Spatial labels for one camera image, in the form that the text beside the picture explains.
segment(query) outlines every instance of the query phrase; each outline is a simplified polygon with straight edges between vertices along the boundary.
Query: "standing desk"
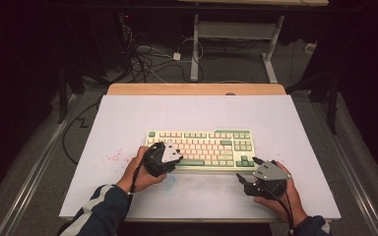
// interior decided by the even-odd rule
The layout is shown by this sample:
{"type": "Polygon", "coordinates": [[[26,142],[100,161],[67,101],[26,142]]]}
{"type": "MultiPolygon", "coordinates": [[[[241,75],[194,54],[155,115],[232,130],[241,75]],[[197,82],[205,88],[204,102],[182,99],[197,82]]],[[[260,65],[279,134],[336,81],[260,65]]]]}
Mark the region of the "standing desk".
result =
{"type": "MultiPolygon", "coordinates": [[[[72,218],[96,187],[116,183],[149,130],[223,127],[249,128],[256,155],[289,168],[308,214],[341,218],[290,96],[273,84],[112,85],[100,104],[60,216],[72,218]]],[[[243,176],[253,179],[251,174],[243,176]]],[[[235,174],[184,172],[169,173],[162,183],[136,194],[126,220],[279,221],[245,196],[235,174]]]]}
{"type": "MultiPolygon", "coordinates": [[[[327,6],[328,0],[179,0],[183,2],[193,2],[197,5],[201,3],[214,4],[250,4],[250,5],[277,5],[277,6],[302,6],[316,7],[327,6]]],[[[199,14],[195,14],[193,32],[193,56],[191,64],[191,81],[198,81],[199,68],[199,37],[226,37],[244,39],[269,39],[270,46],[268,52],[262,54],[264,67],[266,69],[269,82],[277,83],[275,70],[272,66],[272,56],[278,42],[279,33],[282,29],[284,16],[279,16],[275,24],[252,24],[252,23],[230,23],[230,22],[201,22],[199,14]]]]}

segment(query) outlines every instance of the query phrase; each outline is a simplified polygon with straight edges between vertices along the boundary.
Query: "floor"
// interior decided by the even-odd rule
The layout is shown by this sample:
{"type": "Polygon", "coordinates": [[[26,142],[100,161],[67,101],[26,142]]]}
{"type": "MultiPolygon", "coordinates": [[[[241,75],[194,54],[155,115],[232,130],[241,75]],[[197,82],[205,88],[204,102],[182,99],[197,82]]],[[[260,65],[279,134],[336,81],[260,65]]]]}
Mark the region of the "floor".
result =
{"type": "MultiPolygon", "coordinates": [[[[285,88],[300,80],[311,58],[303,50],[305,45],[299,40],[276,48],[272,63],[279,83],[285,88]]],[[[267,47],[267,41],[206,41],[200,61],[201,83],[267,83],[259,56],[267,47]]],[[[134,72],[119,83],[143,83],[144,80],[147,83],[185,83],[188,80],[188,63],[166,63],[167,56],[175,49],[144,44],[139,50],[145,54],[141,57],[145,59],[144,64],[152,65],[151,73],[141,73],[136,63],[134,72]]],[[[188,55],[183,54],[182,61],[190,60],[188,55]]],[[[108,71],[108,78],[120,73],[112,69],[108,71]]],[[[106,92],[106,88],[89,78],[84,78],[84,84],[84,94],[70,93],[69,114],[62,124],[57,123],[60,110],[58,99],[54,98],[53,112],[31,135],[2,182],[0,235],[54,235],[67,221],[59,218],[58,213],[76,165],[66,153],[73,160],[79,160],[97,113],[94,104],[106,92]]],[[[342,214],[342,219],[331,222],[334,235],[378,235],[376,162],[352,123],[340,94],[335,136],[325,123],[327,104],[311,103],[307,94],[308,91],[300,90],[291,96],[342,214]]],[[[287,226],[272,223],[271,229],[274,236],[282,236],[286,235],[287,226]]]]}

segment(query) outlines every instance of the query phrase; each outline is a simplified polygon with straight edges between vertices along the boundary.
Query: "dark background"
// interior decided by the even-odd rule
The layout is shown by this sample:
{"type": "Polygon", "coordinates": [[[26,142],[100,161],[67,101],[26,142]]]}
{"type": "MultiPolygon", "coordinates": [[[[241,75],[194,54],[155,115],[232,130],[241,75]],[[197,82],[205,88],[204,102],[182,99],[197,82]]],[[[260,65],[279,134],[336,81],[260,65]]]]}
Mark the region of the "dark background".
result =
{"type": "MultiPolygon", "coordinates": [[[[361,3],[330,1],[338,7],[361,3]]],[[[328,24],[316,17],[315,24],[306,29],[301,23],[309,16],[286,17],[281,43],[318,39],[303,80],[328,64],[341,62],[340,92],[378,162],[378,1],[368,3],[358,17],[334,18],[328,24]]],[[[50,100],[58,90],[61,65],[75,63],[103,76],[104,68],[115,67],[123,59],[110,54],[121,50],[111,17],[81,13],[67,21],[64,15],[42,9],[39,1],[0,0],[0,182],[32,131],[51,112],[50,100]]],[[[157,26],[163,29],[167,16],[157,17],[157,26]]],[[[147,15],[140,19],[146,21],[147,15]]],[[[179,21],[186,24],[185,18],[179,21]]],[[[178,41],[185,29],[191,26],[175,27],[167,33],[174,31],[178,41]]],[[[69,78],[76,79],[68,81],[69,85],[80,90],[80,74],[71,75],[69,78]]],[[[329,79],[322,78],[309,88],[328,89],[322,81],[329,79]]]]}

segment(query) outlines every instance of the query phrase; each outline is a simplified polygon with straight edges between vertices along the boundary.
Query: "gray carpet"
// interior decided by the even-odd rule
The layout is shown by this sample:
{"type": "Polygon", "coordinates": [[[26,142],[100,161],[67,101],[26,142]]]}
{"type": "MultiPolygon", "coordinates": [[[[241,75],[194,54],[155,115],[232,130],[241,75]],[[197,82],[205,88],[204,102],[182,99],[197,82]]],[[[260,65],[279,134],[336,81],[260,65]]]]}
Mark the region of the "gray carpet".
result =
{"type": "MultiPolygon", "coordinates": [[[[212,60],[206,57],[205,60],[201,61],[204,70],[203,83],[222,81],[266,83],[267,78],[257,55],[257,52],[263,51],[266,46],[265,42],[260,42],[248,50],[241,49],[228,52],[220,59],[212,60]]],[[[304,42],[299,41],[297,44],[277,48],[273,64],[280,84],[285,87],[297,82],[306,67],[310,56],[303,53],[303,47],[304,42]]],[[[166,53],[173,51],[160,45],[158,48],[166,53]]],[[[208,56],[213,57],[214,53],[210,53],[208,56]]],[[[157,63],[161,62],[161,59],[156,58],[154,60],[157,63]]],[[[188,71],[186,64],[184,65],[186,78],[189,78],[188,71]]],[[[117,75],[113,71],[110,73],[112,77],[117,75]]],[[[151,74],[147,77],[147,82],[160,83],[158,77],[169,83],[184,82],[181,70],[178,67],[163,69],[157,72],[157,77],[151,74]]],[[[122,82],[129,81],[132,81],[131,77],[122,82]]],[[[105,88],[101,88],[92,80],[85,80],[85,84],[87,86],[85,94],[74,96],[71,102],[70,120],[91,104],[97,102],[98,98],[105,93],[105,88]]],[[[307,91],[295,92],[292,97],[306,134],[342,214],[342,219],[331,223],[334,234],[378,235],[378,231],[376,232],[378,222],[374,226],[370,223],[373,218],[378,219],[378,166],[348,116],[344,101],[339,97],[338,134],[332,136],[327,131],[323,120],[325,117],[323,112],[326,110],[324,102],[309,102],[307,91]],[[360,180],[357,192],[352,187],[353,182],[349,180],[349,171],[344,168],[345,157],[352,161],[353,176],[360,180]],[[361,194],[365,194],[366,199],[360,199],[361,194]],[[366,214],[364,209],[361,208],[361,203],[371,203],[376,214],[366,214]]],[[[52,134],[60,127],[56,123],[58,114],[59,110],[55,108],[47,120],[34,132],[2,182],[0,186],[0,225],[22,189],[34,164],[42,156],[52,134]]],[[[80,158],[95,115],[96,107],[94,106],[81,115],[81,118],[85,118],[84,120],[74,122],[66,135],[66,148],[75,160],[80,158]]],[[[15,227],[13,235],[55,235],[59,227],[66,222],[65,219],[58,217],[58,213],[76,165],[66,156],[61,139],[55,144],[48,165],[45,167],[42,177],[39,178],[39,185],[31,194],[32,198],[28,207],[25,212],[20,210],[20,221],[15,227]]],[[[287,226],[284,223],[271,224],[271,228],[274,236],[286,235],[287,226]]]]}

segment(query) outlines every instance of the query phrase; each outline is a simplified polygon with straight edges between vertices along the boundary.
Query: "person's left hand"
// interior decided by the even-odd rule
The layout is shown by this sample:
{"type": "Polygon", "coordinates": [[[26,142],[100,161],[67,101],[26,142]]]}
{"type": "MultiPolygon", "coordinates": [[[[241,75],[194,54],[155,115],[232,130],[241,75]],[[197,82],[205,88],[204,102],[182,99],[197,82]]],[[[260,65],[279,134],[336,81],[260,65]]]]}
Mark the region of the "person's left hand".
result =
{"type": "MultiPolygon", "coordinates": [[[[116,183],[116,186],[121,188],[125,193],[130,192],[131,184],[133,182],[134,171],[137,169],[147,149],[148,147],[144,146],[141,146],[138,149],[137,156],[130,161],[127,168],[125,169],[124,175],[122,175],[122,178],[118,181],[118,183],[116,183]]],[[[155,176],[149,174],[149,172],[147,172],[146,168],[143,165],[140,168],[140,171],[137,175],[137,180],[135,183],[136,188],[134,192],[137,193],[147,189],[153,184],[161,183],[161,181],[163,181],[166,177],[166,174],[162,174],[156,178],[155,176]]]]}

